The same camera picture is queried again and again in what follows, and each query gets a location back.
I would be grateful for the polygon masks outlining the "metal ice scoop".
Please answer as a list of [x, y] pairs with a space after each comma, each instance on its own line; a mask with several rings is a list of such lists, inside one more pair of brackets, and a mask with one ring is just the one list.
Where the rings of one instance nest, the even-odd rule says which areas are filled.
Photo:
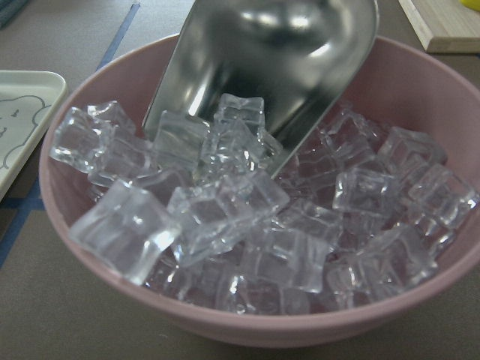
[[220, 97], [261, 97], [283, 151], [276, 176], [332, 108], [374, 45], [371, 0], [195, 1], [148, 106], [153, 137], [164, 110], [211, 116]]

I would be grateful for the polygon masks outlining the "cream bear tray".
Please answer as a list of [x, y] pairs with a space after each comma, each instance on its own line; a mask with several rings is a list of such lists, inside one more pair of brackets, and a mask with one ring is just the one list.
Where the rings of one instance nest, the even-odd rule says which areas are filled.
[[67, 96], [65, 79], [51, 71], [1, 72], [1, 196], [4, 197]]

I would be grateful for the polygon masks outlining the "wooden cutting board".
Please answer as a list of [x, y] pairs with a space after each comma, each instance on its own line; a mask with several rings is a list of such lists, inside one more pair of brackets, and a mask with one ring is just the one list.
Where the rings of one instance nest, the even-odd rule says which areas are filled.
[[479, 12], [450, 0], [399, 0], [423, 49], [436, 54], [479, 52]]

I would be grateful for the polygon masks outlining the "pile of clear ice cubes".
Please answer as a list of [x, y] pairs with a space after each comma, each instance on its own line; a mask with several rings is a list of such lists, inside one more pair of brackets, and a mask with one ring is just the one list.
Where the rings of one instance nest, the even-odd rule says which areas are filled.
[[235, 314], [379, 302], [437, 272], [479, 205], [428, 134], [342, 103], [272, 178], [281, 144], [260, 97], [224, 94], [211, 121], [175, 112], [135, 134], [120, 104], [70, 109], [50, 157], [86, 174], [94, 205], [70, 238], [125, 280]]

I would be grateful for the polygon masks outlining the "pink bowl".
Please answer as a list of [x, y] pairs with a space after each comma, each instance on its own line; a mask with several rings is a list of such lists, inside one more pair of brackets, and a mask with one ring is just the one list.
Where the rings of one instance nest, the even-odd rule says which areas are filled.
[[[102, 67], [64, 102], [52, 127], [59, 126], [71, 107], [108, 100], [120, 101], [128, 115], [140, 123], [176, 41], [176, 36], [157, 40]], [[479, 88], [451, 67], [380, 36], [344, 95], [370, 119], [428, 132], [447, 151], [448, 167], [471, 185], [479, 185]], [[53, 131], [49, 130], [40, 156], [40, 189], [49, 219], [73, 255], [119, 292], [154, 308], [181, 329], [216, 341], [290, 348], [349, 338], [437, 296], [479, 263], [479, 212], [474, 211], [439, 258], [438, 273], [415, 289], [385, 301], [302, 316], [236, 315], [185, 304], [127, 282], [70, 240], [71, 224], [92, 207], [92, 201], [86, 193], [86, 176], [49, 156], [52, 142]]]

